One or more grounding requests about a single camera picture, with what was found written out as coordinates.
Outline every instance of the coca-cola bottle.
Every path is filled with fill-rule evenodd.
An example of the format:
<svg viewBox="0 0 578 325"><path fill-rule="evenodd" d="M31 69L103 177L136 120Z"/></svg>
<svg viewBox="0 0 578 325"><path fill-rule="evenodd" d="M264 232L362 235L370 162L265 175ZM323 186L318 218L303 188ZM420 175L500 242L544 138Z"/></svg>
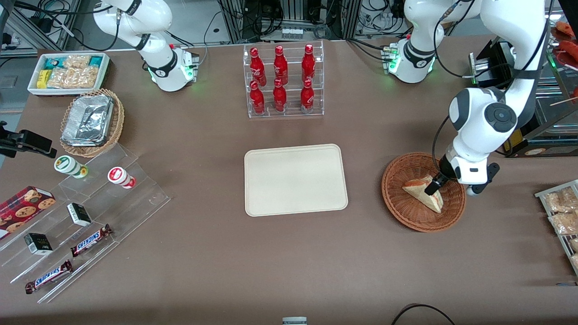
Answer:
<svg viewBox="0 0 578 325"><path fill-rule="evenodd" d="M311 79L303 82L303 89L301 90L301 112L309 114L313 111L313 96L315 93L311 89Z"/></svg>
<svg viewBox="0 0 578 325"><path fill-rule="evenodd" d="M283 88L281 78L275 79L275 89L273 89L273 98L275 99L275 109L283 113L287 108L287 92Z"/></svg>
<svg viewBox="0 0 578 325"><path fill-rule="evenodd" d="M287 68L287 59L283 54L283 46L275 46L275 61L273 62L275 67L275 78L281 79L283 84L289 82L289 70Z"/></svg>
<svg viewBox="0 0 578 325"><path fill-rule="evenodd" d="M263 64L263 60L259 57L259 51L256 47L253 47L249 52L251 53L251 74L253 75L253 79L259 83L259 86L265 87L267 84L265 65Z"/></svg>
<svg viewBox="0 0 578 325"><path fill-rule="evenodd" d="M249 93L249 97L251 97L251 104L253 105L253 110L257 115L265 114L265 98L263 97L263 93L259 89L259 85L255 80L251 80L249 83L251 87L251 92Z"/></svg>
<svg viewBox="0 0 578 325"><path fill-rule="evenodd" d="M303 61L301 61L301 79L303 82L307 78L312 79L315 77L315 57L313 56L313 45L305 45L305 55L303 56Z"/></svg>

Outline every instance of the brown wicker basket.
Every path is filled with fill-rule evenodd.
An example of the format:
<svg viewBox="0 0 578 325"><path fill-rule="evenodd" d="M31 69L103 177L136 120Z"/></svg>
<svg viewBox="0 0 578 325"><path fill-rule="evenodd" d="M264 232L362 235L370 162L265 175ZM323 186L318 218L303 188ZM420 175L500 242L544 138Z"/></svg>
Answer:
<svg viewBox="0 0 578 325"><path fill-rule="evenodd" d="M441 213L427 206L402 189L412 179L431 175L435 177L435 168L431 154L413 152L394 159L381 179L381 194L387 208L404 225L422 232L446 230L462 216L466 207L464 186L456 182L447 182L439 192L443 198Z"/></svg>
<svg viewBox="0 0 578 325"><path fill-rule="evenodd" d="M73 154L76 156L82 156L85 158L93 158L96 155L98 155L99 153L107 150L113 144L117 143L118 139L120 138L120 134L123 131L123 122L124 122L123 103L121 103L120 100L118 100L118 97L112 91L107 90L107 89L99 89L97 91L90 91L89 93L85 93L85 94L82 94L80 96L81 97L90 97L90 96L96 96L96 95L107 95L107 96L114 99L113 115L110 118L108 140L106 141L106 143L104 145L102 145L100 147L73 147L73 146L65 145L62 141L60 141L60 144L62 145L64 150L69 154ZM68 109L66 110L66 113L64 113L64 118L62 119L62 123L60 124L60 131L61 132L64 131L64 127L66 126L66 121L68 120L68 114L70 114L72 103L74 103L74 102L71 102L71 104L68 105Z"/></svg>

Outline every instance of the white box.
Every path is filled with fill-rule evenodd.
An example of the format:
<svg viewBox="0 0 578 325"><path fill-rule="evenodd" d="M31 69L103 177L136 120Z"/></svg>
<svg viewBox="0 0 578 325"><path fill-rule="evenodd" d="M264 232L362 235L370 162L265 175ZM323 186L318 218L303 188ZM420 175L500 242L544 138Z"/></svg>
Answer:
<svg viewBox="0 0 578 325"><path fill-rule="evenodd" d="M54 58L55 56L68 56L68 55L78 55L78 56L93 56L93 57L102 57L101 66L98 69L97 80L94 82L94 87L92 88L71 88L71 89L57 89L57 88L36 88L36 82L38 81L38 75L40 74L40 70L44 68L46 60L48 58ZM36 68L34 68L34 73L30 78L30 82L28 83L28 91L33 95L39 96L64 96L64 95L80 95L87 93L89 91L98 90L102 86L102 82L105 79L106 68L109 65L109 56L102 52L69 52L69 53L51 53L51 54L42 54L38 58L38 62L36 63Z"/></svg>

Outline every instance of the brown table surface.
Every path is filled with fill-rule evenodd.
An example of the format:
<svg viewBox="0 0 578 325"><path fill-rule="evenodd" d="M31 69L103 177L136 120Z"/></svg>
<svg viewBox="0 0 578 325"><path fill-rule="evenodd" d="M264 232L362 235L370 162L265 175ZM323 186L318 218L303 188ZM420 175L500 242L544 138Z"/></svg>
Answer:
<svg viewBox="0 0 578 325"><path fill-rule="evenodd" d="M489 39L447 38L440 56L466 72L467 54ZM404 84L346 42L324 46L325 116L289 121L247 117L242 46L210 48L198 82L176 93L151 82L137 52L110 52L106 87L126 111L120 142L173 200L49 304L0 275L0 323L280 324L302 315L311 325L390 324L423 302L457 324L576 324L578 287L555 286L576 278L533 194L578 178L578 158L492 155L502 170L468 198L454 227L410 230L388 212L381 175L400 154L430 151L468 82L436 65L420 84ZM18 128L63 153L57 140L70 100L31 95ZM448 125L440 154L454 135ZM322 143L341 148L345 210L246 215L247 151ZM64 176L52 163L30 153L6 159L0 199L29 184L57 185ZM406 316L398 324L445 324L435 312Z"/></svg>

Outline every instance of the bottle rack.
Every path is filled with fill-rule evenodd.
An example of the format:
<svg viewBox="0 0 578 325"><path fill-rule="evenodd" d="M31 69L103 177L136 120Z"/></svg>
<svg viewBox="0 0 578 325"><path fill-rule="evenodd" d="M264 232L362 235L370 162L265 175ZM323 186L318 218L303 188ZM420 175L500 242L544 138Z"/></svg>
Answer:
<svg viewBox="0 0 578 325"><path fill-rule="evenodd" d="M23 298L38 303L51 301L171 200L146 175L136 159L120 144L94 157L86 164L88 175L85 178L68 176L51 190L57 202L49 211L0 242L2 272L10 276L10 283L22 288ZM108 181L107 173L115 166L123 167L136 179L135 187L124 189ZM71 202L84 205L92 219L88 227L72 222L66 208ZM105 224L110 225L113 233L73 258L70 248ZM45 234L53 251L45 256L31 254L23 238L28 232ZM66 260L72 263L72 273L45 284L30 295L25 294L26 283L40 278Z"/></svg>
<svg viewBox="0 0 578 325"><path fill-rule="evenodd" d="M303 80L301 79L301 61L305 54L305 45L313 45L313 56L315 57L315 77L312 80L312 89L315 93L313 97L313 111L309 114L301 112L301 90L303 89ZM251 97L249 96L251 88L249 83L253 80L251 74L251 55L249 50L256 47L259 50L259 56L265 65L265 76L267 84L261 87L263 96L265 97L265 114L257 115L253 110L251 104ZM287 59L287 66L289 70L288 83L284 86L287 91L287 109L280 113L275 109L273 100L273 81L275 80L275 70L273 69L273 62L275 61L275 49L270 45L254 44L245 45L243 47L243 69L245 76L245 91L247 93L247 111L249 118L253 117L284 117L284 116L315 116L323 115L324 107L324 53L323 42L288 42L283 43L283 52Z"/></svg>
<svg viewBox="0 0 578 325"><path fill-rule="evenodd" d="M552 217L553 214L552 214L552 211L550 209L550 206L548 205L548 203L546 203L546 200L545 200L546 194L558 192L558 191L563 190L567 187L570 187L572 189L572 191L574 192L574 195L576 197L578 197L578 180L573 180L571 182L564 183L562 185L558 185L556 187L552 187L551 189L534 194L535 197L540 199L540 202L544 206L544 210L546 210L546 214L548 214L548 217ZM556 236L560 240L560 243L562 244L562 248L564 248L564 252L566 253L566 256L568 257L568 260L570 259L570 256L578 253L578 252L575 252L574 249L572 249L572 245L570 245L570 241L573 240L574 238L577 238L578 235L560 235L560 234L556 233ZM572 265L572 268L574 269L574 273L576 274L576 276L578 276L578 267L576 265L574 265L574 263L572 263L572 262L570 262L570 264Z"/></svg>

